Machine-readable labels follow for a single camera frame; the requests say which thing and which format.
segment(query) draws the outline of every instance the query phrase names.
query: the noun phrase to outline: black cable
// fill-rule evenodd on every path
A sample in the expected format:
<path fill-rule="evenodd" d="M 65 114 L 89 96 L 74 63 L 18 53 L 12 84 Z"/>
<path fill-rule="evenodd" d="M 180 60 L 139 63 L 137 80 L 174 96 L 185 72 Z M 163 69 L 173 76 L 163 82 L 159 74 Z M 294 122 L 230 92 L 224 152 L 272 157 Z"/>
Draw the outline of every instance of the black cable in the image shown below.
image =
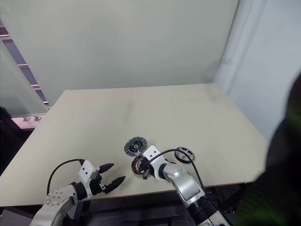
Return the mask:
<path fill-rule="evenodd" d="M 198 174 L 197 167 L 195 166 L 193 160 L 192 160 L 192 159 L 191 159 L 184 151 L 181 151 L 181 150 L 178 150 L 178 149 L 170 149 L 170 150 L 164 151 L 164 152 L 162 152 L 162 153 L 156 155 L 156 156 L 153 157 L 151 160 L 149 160 L 149 161 L 148 161 L 148 162 L 147 162 L 147 163 L 146 163 L 139 171 L 143 171 L 143 169 L 144 169 L 146 166 L 148 166 L 152 161 L 154 161 L 156 158 L 158 158 L 158 157 L 160 157 L 160 156 L 162 156 L 162 155 L 164 155 L 164 154 L 166 154 L 166 153 L 168 153 L 168 152 L 181 152 L 182 154 L 184 154 L 184 155 L 189 159 L 189 161 L 191 162 L 191 164 L 192 164 L 192 166 L 193 166 L 193 168 L 194 168 L 194 171 L 196 172 L 196 175 L 197 175 L 197 177 L 198 177 L 198 181 L 199 181 L 199 183 L 201 184 L 201 187 L 202 187 L 203 191 L 206 193 L 205 187 L 204 187 L 204 185 L 203 185 L 203 183 L 202 183 L 201 177 L 200 177 L 199 174 Z"/>
<path fill-rule="evenodd" d="M 51 183 L 51 179 L 52 179 L 52 176 L 54 175 L 55 171 L 60 168 L 61 166 L 63 166 L 64 164 L 66 163 L 69 163 L 69 162 L 72 162 L 72 161 L 79 161 L 80 164 L 82 165 L 84 163 L 84 159 L 71 159 L 71 160 L 68 160 L 68 161 L 64 161 L 63 163 L 59 164 L 55 169 L 54 171 L 52 171 L 51 175 L 50 175 L 50 178 L 49 178 L 49 181 L 48 181 L 48 184 L 47 184 L 47 194 L 49 194 L 49 190 L 50 190 L 50 183 Z"/>

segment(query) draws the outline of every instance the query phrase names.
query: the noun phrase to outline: table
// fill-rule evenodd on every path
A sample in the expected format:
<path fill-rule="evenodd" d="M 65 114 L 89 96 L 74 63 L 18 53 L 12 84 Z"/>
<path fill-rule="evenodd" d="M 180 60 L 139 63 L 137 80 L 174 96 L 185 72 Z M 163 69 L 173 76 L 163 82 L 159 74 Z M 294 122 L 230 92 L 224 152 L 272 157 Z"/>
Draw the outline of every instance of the table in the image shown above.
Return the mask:
<path fill-rule="evenodd" d="M 250 182 L 264 171 L 267 140 L 217 84 L 67 90 L 1 175 L 0 206 L 42 204 L 52 170 L 74 158 L 95 166 L 115 163 L 104 173 L 105 184 L 126 176 L 113 192 L 94 198 L 173 190 L 167 182 L 133 175 L 133 158 L 123 149 L 136 136 L 160 151 L 192 150 L 205 186 Z M 176 161 L 172 153 L 165 157 Z M 77 162 L 62 166 L 50 189 L 77 182 L 79 169 Z"/>

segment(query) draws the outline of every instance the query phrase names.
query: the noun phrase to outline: white wall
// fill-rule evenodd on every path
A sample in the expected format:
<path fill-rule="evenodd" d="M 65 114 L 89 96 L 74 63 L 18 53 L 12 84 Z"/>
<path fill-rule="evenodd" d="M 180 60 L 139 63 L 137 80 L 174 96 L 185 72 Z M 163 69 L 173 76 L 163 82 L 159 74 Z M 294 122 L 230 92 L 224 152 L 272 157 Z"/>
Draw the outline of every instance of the white wall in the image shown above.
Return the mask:
<path fill-rule="evenodd" d="M 47 112 L 15 60 L 0 41 L 0 105 L 12 117 L 40 115 Z"/>
<path fill-rule="evenodd" d="M 240 9 L 248 18 L 234 29 L 230 38 L 241 38 L 227 47 L 215 81 L 270 140 L 301 71 L 301 1 L 254 0 Z"/>
<path fill-rule="evenodd" d="M 238 0 L 0 0 L 52 105 L 66 89 L 212 82 Z"/>

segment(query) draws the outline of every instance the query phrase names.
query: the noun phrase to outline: wooden table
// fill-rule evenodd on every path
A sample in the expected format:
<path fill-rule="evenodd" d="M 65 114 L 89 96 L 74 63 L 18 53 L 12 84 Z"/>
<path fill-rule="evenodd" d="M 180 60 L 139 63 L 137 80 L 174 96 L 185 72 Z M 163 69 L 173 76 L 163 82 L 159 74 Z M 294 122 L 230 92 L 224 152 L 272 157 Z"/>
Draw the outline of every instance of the wooden table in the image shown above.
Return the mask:
<path fill-rule="evenodd" d="M 267 141 L 216 84 L 67 90 L 1 175 L 0 206 L 43 203 L 52 170 L 74 158 L 115 163 L 105 184 L 126 176 L 113 192 L 94 198 L 173 190 L 133 175 L 124 144 L 136 136 L 160 151 L 192 150 L 205 186 L 250 182 L 264 171 Z M 176 161 L 172 153 L 166 158 Z M 50 189 L 77 182 L 79 166 L 62 166 Z M 190 165 L 187 170 L 195 176 Z"/>

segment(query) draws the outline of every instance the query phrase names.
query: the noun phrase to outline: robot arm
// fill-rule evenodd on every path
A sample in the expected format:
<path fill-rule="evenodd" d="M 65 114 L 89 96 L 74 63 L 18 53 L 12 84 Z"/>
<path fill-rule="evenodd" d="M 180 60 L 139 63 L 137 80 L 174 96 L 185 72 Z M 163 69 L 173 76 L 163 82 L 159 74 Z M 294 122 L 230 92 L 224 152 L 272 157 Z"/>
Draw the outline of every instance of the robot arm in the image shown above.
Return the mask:
<path fill-rule="evenodd" d="M 60 226 L 66 213 L 79 201 L 88 200 L 100 192 L 107 194 L 114 190 L 124 181 L 125 176 L 113 180 L 106 186 L 102 184 L 100 175 L 113 165 L 109 163 L 95 168 L 90 161 L 84 161 L 79 171 L 80 182 L 73 182 L 49 193 L 30 226 Z"/>
<path fill-rule="evenodd" d="M 150 160 L 160 154 L 150 146 L 143 156 Z M 163 156 L 150 163 L 157 180 L 171 183 L 197 226 L 230 226 L 223 215 L 212 205 L 200 184 L 180 164 L 169 163 Z"/>

